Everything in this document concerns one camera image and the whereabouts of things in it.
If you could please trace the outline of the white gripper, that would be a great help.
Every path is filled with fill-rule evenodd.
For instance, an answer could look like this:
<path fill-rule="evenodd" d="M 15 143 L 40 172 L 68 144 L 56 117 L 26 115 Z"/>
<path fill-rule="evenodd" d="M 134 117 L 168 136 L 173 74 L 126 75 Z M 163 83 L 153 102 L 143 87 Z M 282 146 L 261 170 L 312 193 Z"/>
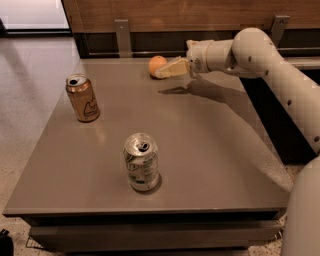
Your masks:
<path fill-rule="evenodd" d="M 212 40 L 194 41 L 188 40 L 186 58 L 176 57 L 167 64 L 157 68 L 154 72 L 158 79 L 185 75 L 191 69 L 196 73 L 208 73 L 207 50 Z"/>

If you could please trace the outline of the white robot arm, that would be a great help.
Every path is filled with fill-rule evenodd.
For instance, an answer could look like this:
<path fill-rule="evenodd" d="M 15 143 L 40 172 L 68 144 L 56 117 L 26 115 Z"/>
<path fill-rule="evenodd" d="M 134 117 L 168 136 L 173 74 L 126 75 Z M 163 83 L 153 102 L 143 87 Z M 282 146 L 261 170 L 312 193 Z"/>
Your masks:
<path fill-rule="evenodd" d="M 285 60 L 270 37 L 245 28 L 232 40 L 187 42 L 187 56 L 155 69 L 159 79 L 190 71 L 222 71 L 241 78 L 261 78 L 271 89 L 314 151 L 320 150 L 320 87 Z M 320 255 L 320 157 L 311 160 L 290 192 L 281 256 Z"/>

